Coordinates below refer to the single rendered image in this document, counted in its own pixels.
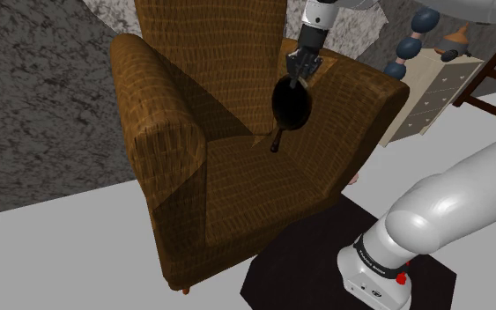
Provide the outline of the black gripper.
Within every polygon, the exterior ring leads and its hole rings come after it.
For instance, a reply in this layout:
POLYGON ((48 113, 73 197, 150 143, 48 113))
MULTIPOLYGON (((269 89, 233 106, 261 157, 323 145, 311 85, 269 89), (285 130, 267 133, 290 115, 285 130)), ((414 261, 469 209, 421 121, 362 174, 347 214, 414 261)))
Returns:
POLYGON ((289 86, 294 89, 302 78, 306 80, 318 71, 323 63, 319 56, 328 35, 327 30, 303 25, 298 37, 298 46, 294 52, 285 56, 285 64, 289 78, 289 86))

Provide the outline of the black frying pan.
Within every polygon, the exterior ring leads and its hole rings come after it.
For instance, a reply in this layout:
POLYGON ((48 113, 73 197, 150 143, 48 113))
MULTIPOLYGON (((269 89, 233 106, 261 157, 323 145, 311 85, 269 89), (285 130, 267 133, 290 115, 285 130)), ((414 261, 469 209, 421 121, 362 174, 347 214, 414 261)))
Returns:
POLYGON ((303 127, 312 112, 312 97, 307 82, 288 75, 280 78, 271 96, 271 107, 278 131, 270 151, 278 152, 283 132, 303 127))

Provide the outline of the blue beaded floor lamp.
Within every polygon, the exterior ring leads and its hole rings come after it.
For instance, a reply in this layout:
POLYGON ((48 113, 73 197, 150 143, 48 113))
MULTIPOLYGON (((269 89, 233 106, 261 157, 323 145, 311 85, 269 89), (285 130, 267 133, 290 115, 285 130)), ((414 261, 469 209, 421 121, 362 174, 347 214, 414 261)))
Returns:
POLYGON ((421 36, 433 30, 439 23, 440 14, 429 7, 420 8, 411 20, 411 35, 402 39, 396 47, 396 60, 388 63, 383 72, 402 80, 406 74, 405 63, 417 56, 422 49, 421 36))

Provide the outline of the cream chest of drawers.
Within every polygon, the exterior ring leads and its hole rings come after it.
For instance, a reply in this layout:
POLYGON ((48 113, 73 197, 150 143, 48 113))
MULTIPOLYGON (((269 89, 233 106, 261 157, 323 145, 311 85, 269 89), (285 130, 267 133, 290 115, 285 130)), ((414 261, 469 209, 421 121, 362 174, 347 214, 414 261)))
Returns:
POLYGON ((482 63, 481 59, 466 55, 445 63, 431 48, 422 49, 408 60, 402 81, 410 87, 410 96, 379 144, 385 147, 397 140, 424 134, 482 63))

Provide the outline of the orange and grey vase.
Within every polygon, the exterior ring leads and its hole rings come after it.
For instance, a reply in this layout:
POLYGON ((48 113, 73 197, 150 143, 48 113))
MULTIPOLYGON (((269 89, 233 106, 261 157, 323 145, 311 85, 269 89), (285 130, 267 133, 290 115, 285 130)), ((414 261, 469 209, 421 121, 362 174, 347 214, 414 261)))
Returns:
POLYGON ((440 59, 444 63, 451 62, 462 55, 472 57, 468 50, 469 40, 466 36, 468 26, 469 23, 466 23, 455 33, 443 36, 439 43, 433 47, 434 52, 440 55, 440 59))

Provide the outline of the dark robot stand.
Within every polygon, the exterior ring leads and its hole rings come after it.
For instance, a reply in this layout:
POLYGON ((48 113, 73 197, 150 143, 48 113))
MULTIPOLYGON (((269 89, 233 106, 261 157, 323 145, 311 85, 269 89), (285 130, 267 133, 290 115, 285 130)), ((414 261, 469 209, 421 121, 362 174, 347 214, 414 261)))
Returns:
POLYGON ((373 310, 344 288, 337 254, 376 221, 341 196, 288 225, 250 263, 241 296, 252 310, 373 310))

